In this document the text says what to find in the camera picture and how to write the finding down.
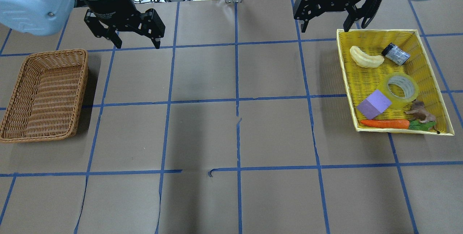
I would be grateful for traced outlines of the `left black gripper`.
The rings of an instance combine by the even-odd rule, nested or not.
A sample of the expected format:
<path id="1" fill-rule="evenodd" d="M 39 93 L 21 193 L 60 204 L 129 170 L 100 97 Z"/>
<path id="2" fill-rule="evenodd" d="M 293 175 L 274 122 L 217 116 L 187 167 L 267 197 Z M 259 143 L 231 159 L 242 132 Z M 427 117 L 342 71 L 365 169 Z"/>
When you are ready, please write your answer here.
<path id="1" fill-rule="evenodd" d="M 136 28 L 136 33 L 149 38 L 154 47 L 160 49 L 166 27 L 155 9 L 141 13 L 133 0 L 83 1 L 89 8 L 84 22 L 96 38 L 110 40 L 121 49 L 122 40 L 116 28 Z"/>

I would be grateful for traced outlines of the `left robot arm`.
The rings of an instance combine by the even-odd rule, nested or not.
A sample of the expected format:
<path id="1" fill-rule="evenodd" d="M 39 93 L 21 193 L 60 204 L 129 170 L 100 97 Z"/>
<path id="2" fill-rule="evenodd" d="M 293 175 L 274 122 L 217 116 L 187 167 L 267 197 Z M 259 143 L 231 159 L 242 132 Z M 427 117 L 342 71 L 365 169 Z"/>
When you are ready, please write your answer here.
<path id="1" fill-rule="evenodd" d="M 117 34 L 133 32 L 149 38 L 160 48 L 165 25 L 155 9 L 141 13 L 133 0 L 82 0 L 88 6 L 84 22 L 96 38 L 111 41 L 118 49 L 122 40 Z M 15 31 L 48 36 L 63 28 L 76 0 L 0 0 L 1 23 Z"/>

